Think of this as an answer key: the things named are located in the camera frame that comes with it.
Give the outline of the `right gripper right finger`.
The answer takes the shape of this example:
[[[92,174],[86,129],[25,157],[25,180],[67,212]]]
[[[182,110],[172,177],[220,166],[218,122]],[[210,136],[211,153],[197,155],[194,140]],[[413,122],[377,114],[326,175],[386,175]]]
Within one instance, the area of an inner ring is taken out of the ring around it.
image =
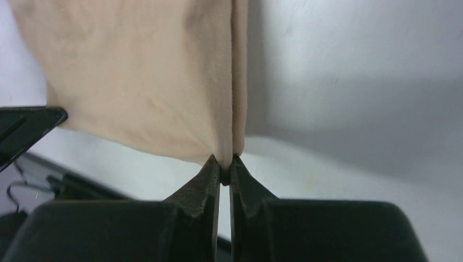
[[[427,261],[407,216],[379,201],[280,199],[230,165],[234,261]]]

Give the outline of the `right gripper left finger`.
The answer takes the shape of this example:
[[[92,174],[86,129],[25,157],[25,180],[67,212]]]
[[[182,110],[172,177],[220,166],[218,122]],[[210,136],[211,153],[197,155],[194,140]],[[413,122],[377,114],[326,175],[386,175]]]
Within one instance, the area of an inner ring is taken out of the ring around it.
[[[162,201],[49,177],[55,199],[15,233],[3,261],[216,261],[221,168],[214,156]]]

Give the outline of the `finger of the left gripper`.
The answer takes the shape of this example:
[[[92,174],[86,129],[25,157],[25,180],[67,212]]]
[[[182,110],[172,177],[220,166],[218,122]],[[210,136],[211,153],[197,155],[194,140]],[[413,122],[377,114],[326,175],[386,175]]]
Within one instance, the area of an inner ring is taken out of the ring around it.
[[[1,107],[1,171],[67,118],[63,108]]]

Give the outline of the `beige t shirt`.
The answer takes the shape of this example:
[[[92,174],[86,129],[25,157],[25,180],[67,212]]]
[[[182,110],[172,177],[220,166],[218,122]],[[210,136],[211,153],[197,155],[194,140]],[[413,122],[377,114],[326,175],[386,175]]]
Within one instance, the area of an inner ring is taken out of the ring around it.
[[[10,1],[65,128],[228,169],[244,149],[247,1]]]

